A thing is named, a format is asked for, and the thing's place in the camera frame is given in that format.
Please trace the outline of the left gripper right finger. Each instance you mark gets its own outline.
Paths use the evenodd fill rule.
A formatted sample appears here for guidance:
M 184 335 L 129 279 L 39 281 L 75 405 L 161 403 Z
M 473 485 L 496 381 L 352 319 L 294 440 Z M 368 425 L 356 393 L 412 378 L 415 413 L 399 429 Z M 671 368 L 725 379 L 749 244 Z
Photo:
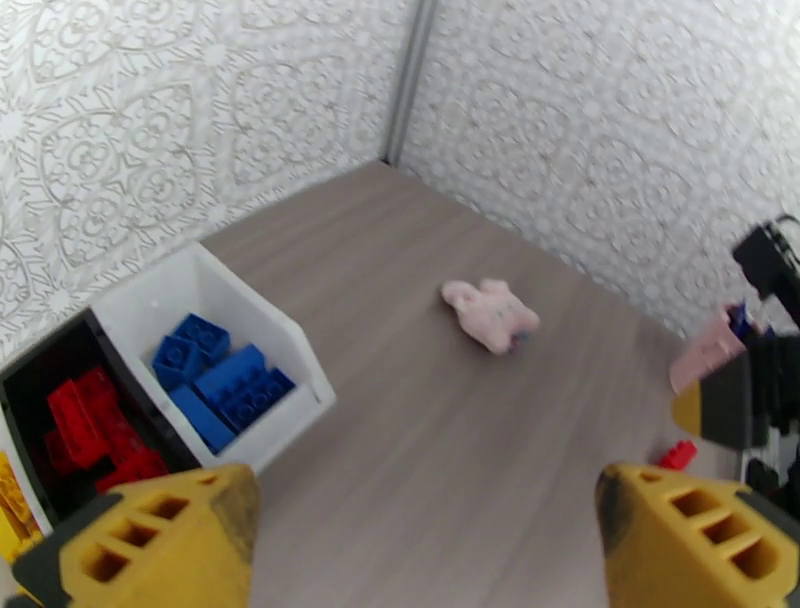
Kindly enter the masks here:
M 748 486 L 613 463 L 594 500 L 609 608 L 800 608 L 800 522 Z

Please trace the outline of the pink plush toy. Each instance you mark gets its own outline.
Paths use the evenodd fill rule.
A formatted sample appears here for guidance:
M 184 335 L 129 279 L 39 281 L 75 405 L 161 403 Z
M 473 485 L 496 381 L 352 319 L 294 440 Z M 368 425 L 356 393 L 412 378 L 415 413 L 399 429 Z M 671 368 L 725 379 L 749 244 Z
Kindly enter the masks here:
M 520 340 L 540 327 L 538 314 L 503 280 L 482 279 L 478 285 L 451 280 L 442 285 L 440 294 L 462 331 L 494 355 L 513 352 Z

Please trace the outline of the yellow lego brick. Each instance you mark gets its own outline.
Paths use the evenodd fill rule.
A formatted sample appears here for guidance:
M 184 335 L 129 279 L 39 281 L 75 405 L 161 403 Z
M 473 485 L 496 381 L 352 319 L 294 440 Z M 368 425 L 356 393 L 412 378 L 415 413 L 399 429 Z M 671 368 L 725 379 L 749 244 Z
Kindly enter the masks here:
M 8 564 L 13 564 L 21 555 L 28 552 L 43 540 L 39 530 L 29 531 L 17 528 L 6 520 L 0 521 L 0 557 Z
M 11 464 L 6 454 L 1 450 L 0 496 L 18 521 L 28 524 L 33 520 L 33 515 L 17 482 Z

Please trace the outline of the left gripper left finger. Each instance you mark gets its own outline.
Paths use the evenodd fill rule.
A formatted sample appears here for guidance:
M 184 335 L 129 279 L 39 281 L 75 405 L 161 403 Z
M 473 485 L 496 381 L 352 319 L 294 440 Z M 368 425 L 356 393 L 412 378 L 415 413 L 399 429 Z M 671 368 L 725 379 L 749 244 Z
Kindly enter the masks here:
M 15 561 L 11 608 L 248 608 L 259 519 L 245 464 L 118 485 Z

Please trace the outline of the white plastic bin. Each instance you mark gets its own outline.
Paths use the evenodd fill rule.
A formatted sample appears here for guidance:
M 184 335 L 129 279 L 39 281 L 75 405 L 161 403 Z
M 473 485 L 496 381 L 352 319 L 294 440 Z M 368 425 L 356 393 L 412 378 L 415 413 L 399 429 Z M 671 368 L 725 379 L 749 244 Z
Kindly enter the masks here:
M 52 526 L 48 520 L 48 517 L 44 513 L 44 507 L 42 506 L 40 500 L 38 499 L 33 489 L 32 482 L 28 479 L 27 474 L 25 473 L 24 467 L 21 462 L 21 458 L 19 457 L 16 449 L 13 446 L 13 442 L 10 438 L 9 432 L 2 425 L 0 425 L 0 450 L 6 454 L 13 469 L 14 475 L 17 479 L 17 482 L 23 492 L 24 498 L 27 501 L 27 504 L 33 515 L 33 520 L 31 522 L 29 522 L 28 524 L 21 523 L 16 519 L 14 514 L 5 504 L 5 501 L 0 496 L 0 521 L 6 520 L 10 525 L 14 527 L 17 528 L 25 527 L 29 531 L 39 530 L 45 537 L 51 531 Z M 0 557 L 0 563 L 8 564 L 2 557 Z
M 303 328 L 199 243 L 116 285 L 91 309 L 133 377 L 201 467 L 244 463 L 260 474 L 336 402 Z M 228 330 L 235 347 L 258 347 L 268 363 L 297 385 L 218 455 L 180 413 L 152 369 L 162 338 L 189 313 Z

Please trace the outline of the small red curved lego brick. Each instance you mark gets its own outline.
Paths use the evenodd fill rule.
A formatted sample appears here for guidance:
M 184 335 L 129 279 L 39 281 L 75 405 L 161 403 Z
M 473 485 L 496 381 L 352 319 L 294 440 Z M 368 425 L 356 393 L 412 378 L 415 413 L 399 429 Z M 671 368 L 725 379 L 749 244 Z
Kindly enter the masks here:
M 44 443 L 49 463 L 59 475 L 70 475 L 78 470 L 78 465 L 71 459 L 62 435 L 57 429 L 44 436 Z

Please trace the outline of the small blue lego brick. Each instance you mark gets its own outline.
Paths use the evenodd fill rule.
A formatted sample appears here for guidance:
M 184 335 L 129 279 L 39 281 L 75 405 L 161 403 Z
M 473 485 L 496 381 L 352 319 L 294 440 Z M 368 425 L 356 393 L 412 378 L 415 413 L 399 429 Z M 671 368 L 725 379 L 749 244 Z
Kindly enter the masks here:
M 226 329 L 194 313 L 189 313 L 172 335 L 194 344 L 207 367 L 224 359 L 231 348 L 231 337 Z

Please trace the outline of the aluminium corner post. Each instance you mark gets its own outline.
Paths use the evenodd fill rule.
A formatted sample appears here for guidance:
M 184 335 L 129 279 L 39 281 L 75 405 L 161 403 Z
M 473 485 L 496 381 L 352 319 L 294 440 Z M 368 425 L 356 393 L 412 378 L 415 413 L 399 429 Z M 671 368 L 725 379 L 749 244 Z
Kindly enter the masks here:
M 399 57 L 396 86 L 389 104 L 381 161 L 398 167 L 410 124 L 425 54 L 440 0 L 414 0 L 405 46 Z

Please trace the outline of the black plastic bin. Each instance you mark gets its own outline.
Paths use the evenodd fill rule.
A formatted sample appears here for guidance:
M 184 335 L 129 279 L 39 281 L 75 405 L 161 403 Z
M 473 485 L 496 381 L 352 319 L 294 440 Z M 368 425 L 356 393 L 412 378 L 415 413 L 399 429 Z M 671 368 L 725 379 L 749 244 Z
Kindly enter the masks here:
M 44 443 L 56 428 L 47 397 L 65 381 L 102 366 L 120 398 L 122 414 L 159 452 L 170 473 L 199 467 L 178 433 L 135 379 L 90 309 L 51 331 L 0 370 L 0 405 L 10 438 L 51 526 L 69 518 L 96 494 L 95 483 L 112 470 L 109 459 L 61 476 L 51 467 Z

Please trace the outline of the pink pen cup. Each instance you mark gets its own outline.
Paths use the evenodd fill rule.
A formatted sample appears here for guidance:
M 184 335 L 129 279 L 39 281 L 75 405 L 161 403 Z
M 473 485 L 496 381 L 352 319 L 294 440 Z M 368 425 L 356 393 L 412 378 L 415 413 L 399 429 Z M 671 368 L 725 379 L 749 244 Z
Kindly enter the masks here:
M 671 363 L 668 378 L 675 394 L 745 349 L 728 328 L 726 308 L 730 305 L 716 310 Z

